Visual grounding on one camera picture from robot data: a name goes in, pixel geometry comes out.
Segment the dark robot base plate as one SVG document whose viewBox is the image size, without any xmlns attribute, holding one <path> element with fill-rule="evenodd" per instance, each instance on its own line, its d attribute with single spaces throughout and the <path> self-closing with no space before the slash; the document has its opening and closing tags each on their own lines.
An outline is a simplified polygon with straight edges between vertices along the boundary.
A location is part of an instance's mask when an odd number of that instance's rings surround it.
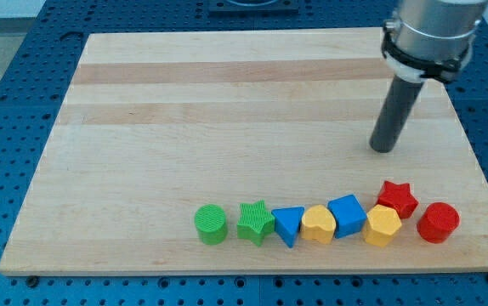
<svg viewBox="0 0 488 306">
<path fill-rule="evenodd" d="M 299 0 L 208 0 L 210 15 L 297 13 Z"/>
</svg>

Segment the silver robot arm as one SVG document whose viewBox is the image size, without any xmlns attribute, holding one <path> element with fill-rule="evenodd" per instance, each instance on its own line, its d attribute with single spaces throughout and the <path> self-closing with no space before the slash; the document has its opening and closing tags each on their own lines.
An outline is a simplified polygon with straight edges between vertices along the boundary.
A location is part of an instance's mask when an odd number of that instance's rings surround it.
<svg viewBox="0 0 488 306">
<path fill-rule="evenodd" d="M 488 0 L 400 0 L 383 23 L 383 57 L 406 82 L 453 82 L 472 58 L 487 6 Z"/>
</svg>

